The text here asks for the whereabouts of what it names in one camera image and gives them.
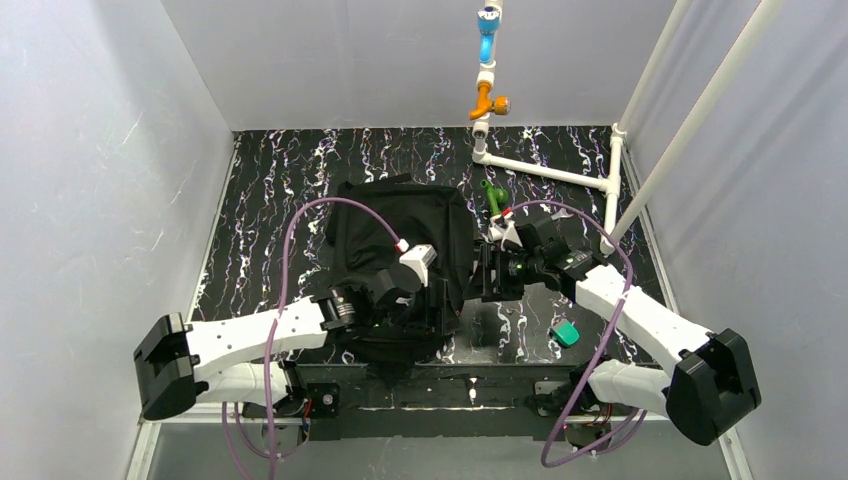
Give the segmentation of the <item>black backpack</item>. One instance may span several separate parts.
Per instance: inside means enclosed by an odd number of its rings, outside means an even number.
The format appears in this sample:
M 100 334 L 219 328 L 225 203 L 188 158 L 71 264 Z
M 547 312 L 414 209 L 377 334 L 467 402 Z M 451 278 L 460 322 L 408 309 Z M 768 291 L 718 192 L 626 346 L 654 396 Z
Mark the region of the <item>black backpack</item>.
M 403 174 L 342 183 L 325 229 L 331 284 L 353 296 L 344 349 L 363 362 L 431 359 L 458 330 L 476 223 L 462 192 Z

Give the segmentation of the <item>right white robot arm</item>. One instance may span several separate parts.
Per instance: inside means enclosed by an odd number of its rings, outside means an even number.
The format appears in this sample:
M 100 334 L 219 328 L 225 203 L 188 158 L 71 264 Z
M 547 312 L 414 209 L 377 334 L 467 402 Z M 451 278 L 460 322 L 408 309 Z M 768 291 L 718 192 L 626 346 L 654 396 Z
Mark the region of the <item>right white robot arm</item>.
M 519 300 L 542 284 L 607 320 L 655 360 L 640 367 L 600 357 L 571 376 L 581 405 L 620 404 L 668 418 L 708 446 L 757 409 L 762 396 L 746 340 L 715 333 L 661 305 L 591 250 L 571 248 L 552 222 L 525 224 L 518 240 L 482 241 L 467 298 Z

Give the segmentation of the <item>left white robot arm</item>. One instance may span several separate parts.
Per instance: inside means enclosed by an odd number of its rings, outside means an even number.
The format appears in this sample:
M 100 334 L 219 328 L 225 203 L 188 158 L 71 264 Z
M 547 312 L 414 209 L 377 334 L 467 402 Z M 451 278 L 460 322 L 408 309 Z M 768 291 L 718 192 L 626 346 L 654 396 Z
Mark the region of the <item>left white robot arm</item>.
M 303 384 L 278 352 L 371 340 L 380 346 L 421 346 L 456 325 L 450 284 L 423 281 L 404 265 L 363 282 L 333 285 L 281 311 L 185 322 L 180 313 L 155 321 L 133 361 L 147 421 L 176 417 L 197 403 L 274 405 Z

